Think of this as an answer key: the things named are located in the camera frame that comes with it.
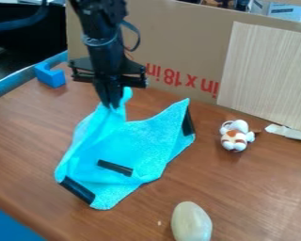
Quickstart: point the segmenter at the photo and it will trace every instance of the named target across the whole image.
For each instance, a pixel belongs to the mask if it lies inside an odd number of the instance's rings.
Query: blue object
[[[185,136],[182,131],[189,99],[150,119],[126,121],[125,102],[132,95],[125,88],[119,108],[99,104],[85,117],[55,170],[58,183],[71,178],[95,194],[90,206],[96,209],[110,209],[142,184],[160,178],[166,164],[195,139],[194,134]],[[105,169],[98,165],[101,160],[133,172],[127,176]]]
[[[0,240],[43,241],[44,239],[0,210]]]
[[[63,70],[50,70],[46,62],[41,62],[35,66],[35,73],[39,81],[51,88],[58,88],[66,84],[66,77]]]

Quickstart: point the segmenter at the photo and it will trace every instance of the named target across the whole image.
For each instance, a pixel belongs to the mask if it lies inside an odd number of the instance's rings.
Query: plush toy
[[[228,151],[241,152],[246,149],[247,142],[253,142],[253,132],[248,131],[248,125],[244,120],[229,120],[220,128],[222,146]]]

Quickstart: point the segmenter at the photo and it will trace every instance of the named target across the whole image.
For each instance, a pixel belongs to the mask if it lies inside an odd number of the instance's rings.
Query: wooden board
[[[234,23],[217,103],[301,130],[301,33]]]
[[[129,120],[153,116],[181,99],[154,88],[134,94]],[[229,153],[218,129],[230,112],[195,101],[190,112],[197,139],[163,177],[110,211],[89,208],[56,184],[53,173],[74,126],[96,103],[93,86],[70,78],[57,89],[31,80],[0,98],[1,208],[47,240],[166,241],[173,240],[174,207],[194,201],[213,221],[212,241],[301,241],[301,142],[261,133],[244,153]],[[252,127],[268,124],[236,117]]]

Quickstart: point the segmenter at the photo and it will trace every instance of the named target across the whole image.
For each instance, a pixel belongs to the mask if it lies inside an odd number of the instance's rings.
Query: light blue towel
[[[110,209],[140,185],[160,178],[166,164],[195,139],[194,134],[182,132],[189,99],[148,120],[126,121],[125,102],[132,96],[131,89],[125,88],[118,109],[99,104],[85,117],[55,170],[58,183],[68,176],[94,193],[93,208]],[[128,177],[99,167],[99,160],[133,169],[133,174]]]

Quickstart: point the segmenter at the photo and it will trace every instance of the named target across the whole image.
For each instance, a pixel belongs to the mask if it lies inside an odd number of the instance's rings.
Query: plywood panel
[[[217,103],[301,130],[301,33],[234,23]]]

